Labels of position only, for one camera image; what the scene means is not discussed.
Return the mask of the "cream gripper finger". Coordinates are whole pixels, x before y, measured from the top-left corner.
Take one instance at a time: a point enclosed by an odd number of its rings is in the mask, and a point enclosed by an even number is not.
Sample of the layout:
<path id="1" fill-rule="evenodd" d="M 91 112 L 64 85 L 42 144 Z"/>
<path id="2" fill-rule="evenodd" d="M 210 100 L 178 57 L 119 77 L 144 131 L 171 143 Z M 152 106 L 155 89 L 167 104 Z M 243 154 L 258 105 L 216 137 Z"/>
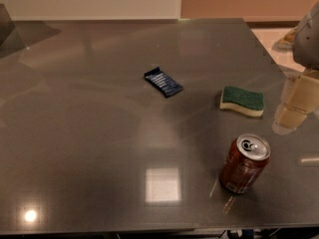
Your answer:
<path id="1" fill-rule="evenodd" d="M 281 37 L 274 43 L 273 49 L 281 51 L 290 51 L 293 48 L 295 35 L 296 30 L 290 30 L 288 33 L 286 33 L 283 37 Z"/>
<path id="2" fill-rule="evenodd" d="M 297 129 L 319 108 L 319 71 L 306 69 L 285 81 L 272 129 L 281 135 Z"/>

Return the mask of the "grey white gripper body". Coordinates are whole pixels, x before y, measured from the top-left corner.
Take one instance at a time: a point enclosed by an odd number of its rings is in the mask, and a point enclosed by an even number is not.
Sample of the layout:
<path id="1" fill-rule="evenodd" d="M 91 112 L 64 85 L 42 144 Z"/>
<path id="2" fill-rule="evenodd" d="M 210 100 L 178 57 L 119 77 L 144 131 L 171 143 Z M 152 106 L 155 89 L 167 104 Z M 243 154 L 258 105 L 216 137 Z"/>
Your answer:
<path id="1" fill-rule="evenodd" d="M 319 70 L 319 1 L 296 28 L 293 59 L 305 68 Z"/>

